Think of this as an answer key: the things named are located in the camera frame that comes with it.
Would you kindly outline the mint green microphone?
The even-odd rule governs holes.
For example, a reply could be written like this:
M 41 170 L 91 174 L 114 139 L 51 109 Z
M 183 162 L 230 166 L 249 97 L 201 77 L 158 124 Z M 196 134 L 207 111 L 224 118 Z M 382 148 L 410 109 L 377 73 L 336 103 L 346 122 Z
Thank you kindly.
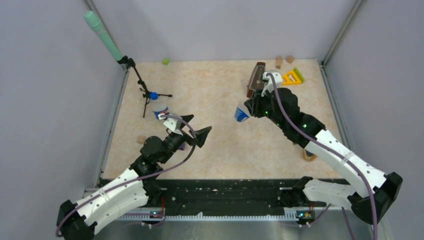
M 118 49 L 118 47 L 112 40 L 100 17 L 91 10 L 87 11 L 83 17 L 87 25 L 94 33 L 96 33 L 100 41 L 104 44 L 104 46 L 110 52 L 115 61 L 121 64 L 124 55 L 121 53 L 121 51 Z

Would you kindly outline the blue labelled white jar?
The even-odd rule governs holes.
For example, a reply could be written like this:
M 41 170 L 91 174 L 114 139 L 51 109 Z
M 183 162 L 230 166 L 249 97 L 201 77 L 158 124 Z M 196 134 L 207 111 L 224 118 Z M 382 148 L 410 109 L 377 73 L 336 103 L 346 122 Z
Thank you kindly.
M 161 114 L 168 114 L 169 108 L 165 102 L 153 102 L 151 106 L 151 110 L 154 113 L 154 116 L 157 120 L 160 120 Z

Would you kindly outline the clear crushed plastic bottle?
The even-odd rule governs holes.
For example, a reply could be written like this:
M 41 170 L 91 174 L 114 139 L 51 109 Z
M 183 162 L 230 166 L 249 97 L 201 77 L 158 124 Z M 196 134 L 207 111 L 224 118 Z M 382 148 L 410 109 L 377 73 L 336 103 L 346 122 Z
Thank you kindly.
M 241 123 L 246 121 L 251 117 L 249 109 L 245 106 L 244 103 L 237 105 L 234 113 L 234 118 L 237 122 Z

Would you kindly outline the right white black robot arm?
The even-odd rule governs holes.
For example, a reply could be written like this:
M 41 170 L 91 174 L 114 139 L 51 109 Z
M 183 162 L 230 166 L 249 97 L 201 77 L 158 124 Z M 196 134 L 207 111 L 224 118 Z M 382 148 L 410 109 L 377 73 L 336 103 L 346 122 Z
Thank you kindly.
M 298 97 L 288 88 L 254 94 L 241 103 L 235 119 L 243 122 L 250 117 L 266 117 L 276 124 L 295 145 L 319 157 L 338 172 L 348 183 L 340 184 L 302 177 L 293 188 L 288 207 L 307 206 L 323 202 L 350 208 L 367 224 L 380 221 L 396 200 L 403 178 L 396 172 L 384 173 L 366 163 L 337 140 L 314 116 L 304 113 Z

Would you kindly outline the black microphone tripod stand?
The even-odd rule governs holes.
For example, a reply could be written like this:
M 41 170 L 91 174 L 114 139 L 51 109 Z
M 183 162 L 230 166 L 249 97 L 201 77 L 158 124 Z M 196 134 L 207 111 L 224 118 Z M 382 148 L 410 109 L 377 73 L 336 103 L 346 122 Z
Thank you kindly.
M 125 65 L 126 70 L 134 69 L 134 72 L 135 72 L 136 76 L 138 77 L 137 83 L 140 85 L 139 89 L 142 92 L 142 97 L 145 99 L 144 108 L 143 108 L 143 115 L 142 115 L 143 118 L 145 118 L 145 116 L 146 116 L 147 105 L 152 100 L 152 98 L 151 98 L 152 94 L 156 94 L 157 98 L 159 96 L 168 97 L 168 98 L 173 97 L 172 94 L 161 94 L 161 93 L 149 91 L 145 81 L 142 79 L 142 77 L 141 77 L 141 75 L 140 75 L 140 73 L 139 73 L 139 71 L 136 67 L 135 61 L 132 58 L 128 57 L 127 55 L 124 55 L 120 60 L 117 61 L 117 63 L 121 64 L 121 65 Z

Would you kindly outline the small green block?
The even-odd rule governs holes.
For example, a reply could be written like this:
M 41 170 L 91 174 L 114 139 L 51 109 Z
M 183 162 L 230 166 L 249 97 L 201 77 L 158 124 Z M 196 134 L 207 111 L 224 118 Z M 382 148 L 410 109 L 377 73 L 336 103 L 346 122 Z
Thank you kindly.
M 169 63 L 170 63 L 170 60 L 168 58 L 164 58 L 162 60 L 162 64 L 165 65 L 165 66 L 167 66 Z

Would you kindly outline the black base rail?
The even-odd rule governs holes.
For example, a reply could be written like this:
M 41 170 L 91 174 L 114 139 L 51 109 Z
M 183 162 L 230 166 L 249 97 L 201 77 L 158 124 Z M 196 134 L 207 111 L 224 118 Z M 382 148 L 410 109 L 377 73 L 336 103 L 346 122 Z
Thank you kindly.
M 302 179 L 144 179 L 149 197 L 131 217 L 157 210 L 168 220 L 298 219 L 297 209 L 327 203 L 300 197 Z

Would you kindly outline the beige wooden cube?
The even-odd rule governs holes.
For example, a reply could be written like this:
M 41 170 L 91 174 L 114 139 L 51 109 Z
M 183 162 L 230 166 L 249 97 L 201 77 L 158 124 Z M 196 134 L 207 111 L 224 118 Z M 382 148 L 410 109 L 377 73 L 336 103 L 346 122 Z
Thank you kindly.
M 146 141 L 146 137 L 144 135 L 139 135 L 136 139 L 136 142 L 140 145 L 143 145 L 145 141 Z

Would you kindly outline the small wooden cube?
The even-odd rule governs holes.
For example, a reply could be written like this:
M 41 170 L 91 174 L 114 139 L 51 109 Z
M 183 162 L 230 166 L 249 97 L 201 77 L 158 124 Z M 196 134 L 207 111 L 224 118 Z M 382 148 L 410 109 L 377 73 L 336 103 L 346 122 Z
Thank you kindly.
M 293 55 L 289 55 L 289 56 L 286 57 L 285 60 L 288 64 L 292 64 L 295 61 L 295 59 L 296 58 Z

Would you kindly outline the tall wooden block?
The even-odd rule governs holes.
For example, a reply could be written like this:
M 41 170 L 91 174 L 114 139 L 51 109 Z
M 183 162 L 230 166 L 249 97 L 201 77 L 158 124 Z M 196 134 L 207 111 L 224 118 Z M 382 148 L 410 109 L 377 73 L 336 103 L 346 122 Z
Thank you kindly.
M 275 68 L 280 69 L 283 64 L 283 60 L 284 60 L 283 57 L 281 55 L 278 55 L 275 60 L 276 60 Z

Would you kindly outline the orange juice bottle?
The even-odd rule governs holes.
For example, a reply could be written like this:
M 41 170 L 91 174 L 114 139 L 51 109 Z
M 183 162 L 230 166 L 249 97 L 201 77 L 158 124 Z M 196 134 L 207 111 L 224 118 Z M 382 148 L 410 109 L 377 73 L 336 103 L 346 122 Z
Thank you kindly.
M 317 158 L 317 156 L 315 154 L 307 151 L 306 149 L 303 149 L 302 157 L 307 162 L 312 162 Z

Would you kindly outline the brown metronome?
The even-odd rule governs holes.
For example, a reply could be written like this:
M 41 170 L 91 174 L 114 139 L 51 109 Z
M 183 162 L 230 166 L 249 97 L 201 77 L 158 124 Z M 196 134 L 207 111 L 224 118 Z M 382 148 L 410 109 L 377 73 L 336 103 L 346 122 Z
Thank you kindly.
M 264 88 L 264 82 L 263 82 L 263 73 L 266 69 L 266 63 L 265 62 L 257 62 L 255 67 L 253 68 L 253 71 L 251 73 L 249 82 L 247 84 L 247 98 L 252 98 L 253 95 L 256 92 L 261 93 Z

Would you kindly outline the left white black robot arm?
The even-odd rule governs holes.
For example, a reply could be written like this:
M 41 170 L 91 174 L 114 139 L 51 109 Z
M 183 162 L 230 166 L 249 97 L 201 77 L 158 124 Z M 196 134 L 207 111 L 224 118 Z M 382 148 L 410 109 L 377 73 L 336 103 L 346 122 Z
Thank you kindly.
M 156 178 L 184 164 L 196 148 L 202 148 L 211 126 L 194 130 L 194 115 L 161 114 L 168 135 L 149 136 L 140 156 L 118 177 L 76 202 L 59 207 L 55 235 L 65 240 L 92 240 L 107 225 L 145 205 L 160 202 L 161 188 Z

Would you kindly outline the yellow triangle toy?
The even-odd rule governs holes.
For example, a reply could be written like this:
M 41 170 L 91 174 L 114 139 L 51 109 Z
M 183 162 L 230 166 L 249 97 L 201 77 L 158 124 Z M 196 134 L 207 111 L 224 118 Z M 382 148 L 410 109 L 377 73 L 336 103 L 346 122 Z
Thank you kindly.
M 288 86 L 288 85 L 300 85 L 303 84 L 305 81 L 305 78 L 299 71 L 297 67 L 295 67 L 293 70 L 287 72 L 282 76 L 282 85 Z

